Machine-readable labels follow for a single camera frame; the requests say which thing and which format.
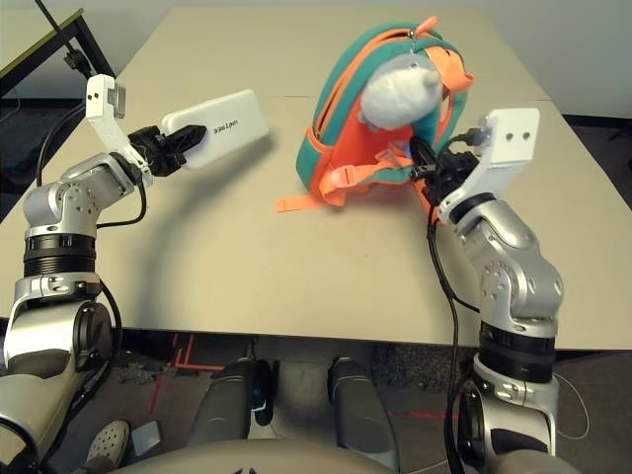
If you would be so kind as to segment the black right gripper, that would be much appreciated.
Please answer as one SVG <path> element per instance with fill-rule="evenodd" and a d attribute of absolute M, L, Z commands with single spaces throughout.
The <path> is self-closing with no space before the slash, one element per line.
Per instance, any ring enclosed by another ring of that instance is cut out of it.
<path fill-rule="evenodd" d="M 428 181 L 428 198 L 446 198 L 458 189 L 476 168 L 479 160 L 471 151 L 435 151 L 423 139 L 410 140 L 410 155 L 416 166 L 411 168 L 412 182 Z"/>

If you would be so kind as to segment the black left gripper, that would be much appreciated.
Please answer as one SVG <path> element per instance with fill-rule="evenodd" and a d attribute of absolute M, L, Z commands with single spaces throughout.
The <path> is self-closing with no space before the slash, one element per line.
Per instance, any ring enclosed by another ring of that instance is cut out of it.
<path fill-rule="evenodd" d="M 167 136 L 167 149 L 171 154 L 183 155 L 199 145 L 205 135 L 204 125 L 186 125 Z M 147 162 L 154 177 L 167 177 L 187 163 L 184 156 L 168 158 L 160 143 L 161 137 L 162 133 L 157 126 L 146 126 L 130 135 L 131 145 Z"/>

